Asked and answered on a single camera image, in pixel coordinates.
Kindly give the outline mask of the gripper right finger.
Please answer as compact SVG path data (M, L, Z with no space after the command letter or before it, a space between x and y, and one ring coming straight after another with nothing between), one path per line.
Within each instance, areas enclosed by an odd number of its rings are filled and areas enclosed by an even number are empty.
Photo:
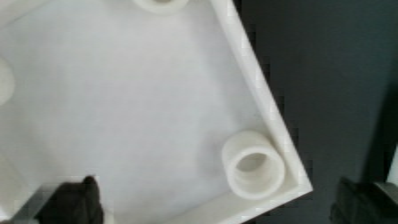
M398 204L376 183L340 179L331 224L398 224Z

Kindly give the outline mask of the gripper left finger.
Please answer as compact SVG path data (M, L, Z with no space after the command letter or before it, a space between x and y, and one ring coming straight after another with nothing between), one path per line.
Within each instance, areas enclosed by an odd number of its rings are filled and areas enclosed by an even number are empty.
M93 176L57 187L36 215L40 224L105 224L100 186Z

